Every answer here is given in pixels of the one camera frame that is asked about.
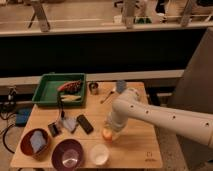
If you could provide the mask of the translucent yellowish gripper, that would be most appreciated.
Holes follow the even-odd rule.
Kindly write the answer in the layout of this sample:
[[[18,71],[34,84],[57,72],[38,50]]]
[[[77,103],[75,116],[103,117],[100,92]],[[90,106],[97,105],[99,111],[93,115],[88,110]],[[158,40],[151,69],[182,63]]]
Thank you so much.
[[[119,133],[119,132],[116,132],[115,130],[113,130],[108,124],[105,124],[105,125],[103,126],[102,131],[103,131],[104,129],[108,129],[108,130],[111,130],[111,131],[112,131],[112,140],[111,140],[111,141],[107,141],[107,140],[105,140],[105,139],[103,138],[105,141],[107,141],[107,142],[113,142],[113,141],[116,141],[116,140],[119,138],[120,133]]]

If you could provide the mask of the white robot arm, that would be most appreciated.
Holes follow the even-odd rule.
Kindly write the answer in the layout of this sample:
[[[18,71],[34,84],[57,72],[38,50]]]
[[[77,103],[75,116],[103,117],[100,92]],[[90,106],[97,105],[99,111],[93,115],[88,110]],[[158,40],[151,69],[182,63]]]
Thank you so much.
[[[144,104],[135,88],[127,88],[112,102],[106,123],[120,132],[129,118],[168,129],[213,149],[213,115]]]

